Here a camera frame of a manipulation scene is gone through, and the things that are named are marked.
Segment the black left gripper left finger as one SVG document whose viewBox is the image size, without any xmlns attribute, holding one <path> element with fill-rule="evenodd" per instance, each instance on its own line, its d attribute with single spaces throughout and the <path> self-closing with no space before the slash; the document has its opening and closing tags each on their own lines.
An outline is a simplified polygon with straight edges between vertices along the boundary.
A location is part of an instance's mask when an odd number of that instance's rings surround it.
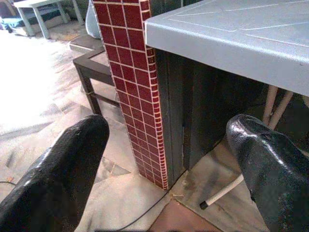
<svg viewBox="0 0 309 232">
<path fill-rule="evenodd" d="M 65 129 L 1 202 L 1 231 L 74 231 L 109 134 L 109 125 L 100 115 L 89 115 Z"/>
</svg>

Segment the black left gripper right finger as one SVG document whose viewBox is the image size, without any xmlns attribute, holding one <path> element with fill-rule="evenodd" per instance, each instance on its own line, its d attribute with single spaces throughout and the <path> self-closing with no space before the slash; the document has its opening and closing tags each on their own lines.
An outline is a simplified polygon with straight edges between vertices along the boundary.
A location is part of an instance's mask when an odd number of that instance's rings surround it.
<svg viewBox="0 0 309 232">
<path fill-rule="evenodd" d="M 284 134 L 239 114 L 226 125 L 228 144 L 271 232 L 309 230 L 309 159 Z"/>
</svg>

